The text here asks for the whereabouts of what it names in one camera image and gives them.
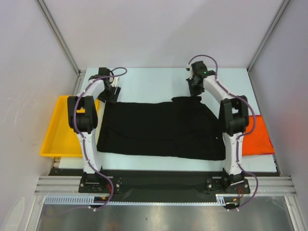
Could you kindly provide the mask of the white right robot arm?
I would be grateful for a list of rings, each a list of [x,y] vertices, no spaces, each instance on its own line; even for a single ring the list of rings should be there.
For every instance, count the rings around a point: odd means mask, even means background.
[[[203,61],[190,61],[186,70],[190,72],[187,81],[192,96],[208,91],[220,103],[218,123],[226,150],[221,188],[227,193],[233,193],[244,183],[244,171],[240,165],[244,133],[249,125],[247,98],[233,95],[219,81],[217,73],[208,70]]]

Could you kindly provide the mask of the black t-shirt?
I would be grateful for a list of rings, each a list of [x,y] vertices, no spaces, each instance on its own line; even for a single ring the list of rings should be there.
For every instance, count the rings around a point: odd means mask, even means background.
[[[107,103],[97,150],[210,161],[226,157],[218,119],[199,96],[163,103]]]

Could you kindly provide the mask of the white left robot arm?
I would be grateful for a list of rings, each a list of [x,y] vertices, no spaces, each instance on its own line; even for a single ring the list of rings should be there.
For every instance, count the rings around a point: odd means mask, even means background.
[[[69,127],[76,133],[83,158],[83,174],[79,184],[79,193],[112,193],[114,186],[103,174],[98,159],[96,128],[99,124],[95,101],[115,103],[120,92],[117,86],[121,75],[100,67],[98,73],[91,76],[85,89],[76,96],[67,98]]]

